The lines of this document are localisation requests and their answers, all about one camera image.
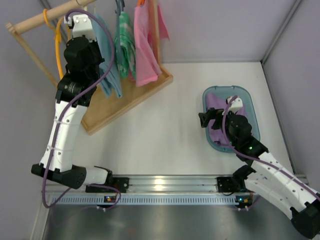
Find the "light blue trousers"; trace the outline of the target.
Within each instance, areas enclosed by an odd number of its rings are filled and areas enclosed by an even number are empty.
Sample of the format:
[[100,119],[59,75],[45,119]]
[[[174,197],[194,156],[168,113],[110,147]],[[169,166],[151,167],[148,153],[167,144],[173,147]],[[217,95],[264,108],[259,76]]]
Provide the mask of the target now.
[[110,71],[106,75],[106,77],[100,82],[100,87],[103,90],[105,96],[108,98],[111,96],[113,91],[117,98],[121,98],[123,96],[121,79],[119,70],[116,64],[116,54],[113,54],[113,62],[112,60],[112,51],[115,51],[114,41],[112,39],[111,33],[101,16],[97,13],[94,15],[99,22],[105,27],[108,34],[105,33],[103,28],[96,22],[92,22],[92,28],[96,36],[96,40],[99,46],[99,50],[101,53],[104,62],[99,65],[100,75],[102,76],[108,68],[111,66]]

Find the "cream plastic hanger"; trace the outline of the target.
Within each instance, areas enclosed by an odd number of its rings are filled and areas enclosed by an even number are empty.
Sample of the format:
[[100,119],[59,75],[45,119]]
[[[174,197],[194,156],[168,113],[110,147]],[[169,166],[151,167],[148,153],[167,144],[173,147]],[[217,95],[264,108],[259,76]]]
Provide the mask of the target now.
[[98,13],[98,7],[97,7],[97,3],[96,2],[92,2],[92,3],[89,3],[87,5],[85,5],[83,7],[83,9],[87,12],[90,12],[92,13],[93,15],[96,15]]

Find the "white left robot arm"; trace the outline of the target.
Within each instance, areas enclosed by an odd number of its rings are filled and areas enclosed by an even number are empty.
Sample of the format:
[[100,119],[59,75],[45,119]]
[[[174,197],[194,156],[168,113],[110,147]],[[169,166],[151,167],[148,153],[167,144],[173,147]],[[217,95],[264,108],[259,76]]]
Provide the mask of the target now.
[[66,73],[57,85],[55,114],[49,141],[31,173],[78,189],[84,185],[104,185],[111,171],[103,167],[86,168],[73,164],[76,138],[100,78],[99,65],[104,61],[98,43],[85,36],[69,40],[64,50]]

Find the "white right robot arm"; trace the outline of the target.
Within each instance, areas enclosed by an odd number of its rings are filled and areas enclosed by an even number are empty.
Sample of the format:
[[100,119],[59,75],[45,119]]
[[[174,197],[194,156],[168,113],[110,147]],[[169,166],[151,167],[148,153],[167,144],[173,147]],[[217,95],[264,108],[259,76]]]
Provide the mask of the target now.
[[238,188],[254,192],[282,211],[305,238],[320,233],[320,194],[288,171],[252,135],[248,119],[231,111],[210,108],[199,113],[202,128],[220,130],[245,165],[233,173]]

